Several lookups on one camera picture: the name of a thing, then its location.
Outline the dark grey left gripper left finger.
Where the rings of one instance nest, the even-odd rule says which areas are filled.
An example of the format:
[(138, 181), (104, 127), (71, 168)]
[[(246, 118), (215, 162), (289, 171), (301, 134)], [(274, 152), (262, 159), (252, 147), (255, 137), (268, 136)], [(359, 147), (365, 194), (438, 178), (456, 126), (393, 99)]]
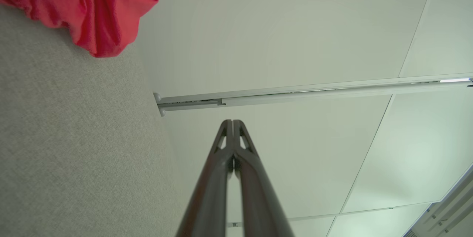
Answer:
[(226, 235), (227, 180), (233, 171), (232, 120), (224, 120), (206, 158), (199, 180), (183, 215), (178, 237), (224, 237)]

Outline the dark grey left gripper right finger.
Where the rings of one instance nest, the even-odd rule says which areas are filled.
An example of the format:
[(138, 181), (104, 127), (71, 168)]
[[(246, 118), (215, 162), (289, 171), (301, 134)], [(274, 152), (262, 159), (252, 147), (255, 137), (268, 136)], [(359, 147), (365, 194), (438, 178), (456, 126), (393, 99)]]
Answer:
[(243, 121), (234, 121), (235, 172), (238, 174), (245, 237), (293, 237), (270, 179)]

